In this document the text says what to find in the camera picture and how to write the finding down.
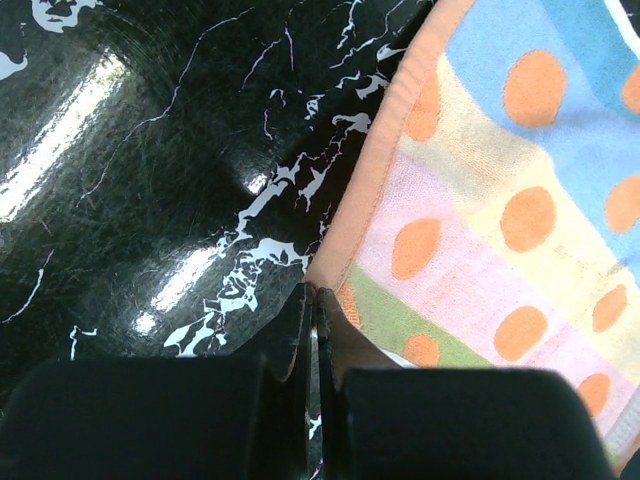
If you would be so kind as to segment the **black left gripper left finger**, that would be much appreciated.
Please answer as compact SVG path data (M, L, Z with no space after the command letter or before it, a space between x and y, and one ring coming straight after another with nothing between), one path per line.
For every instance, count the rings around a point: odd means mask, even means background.
M301 479L313 289L228 355L45 363L1 422L5 479Z

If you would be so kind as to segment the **orange polka dot towel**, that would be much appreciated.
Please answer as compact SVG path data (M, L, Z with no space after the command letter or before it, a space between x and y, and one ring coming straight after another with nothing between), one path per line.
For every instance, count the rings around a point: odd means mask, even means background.
M439 1L306 278L423 367L553 370L639 447L639 37L618 1Z

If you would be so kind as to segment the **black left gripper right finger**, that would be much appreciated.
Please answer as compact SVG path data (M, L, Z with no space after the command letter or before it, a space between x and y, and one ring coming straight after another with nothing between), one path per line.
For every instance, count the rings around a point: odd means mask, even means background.
M609 479L589 414L558 374L404 368L317 293L328 479Z

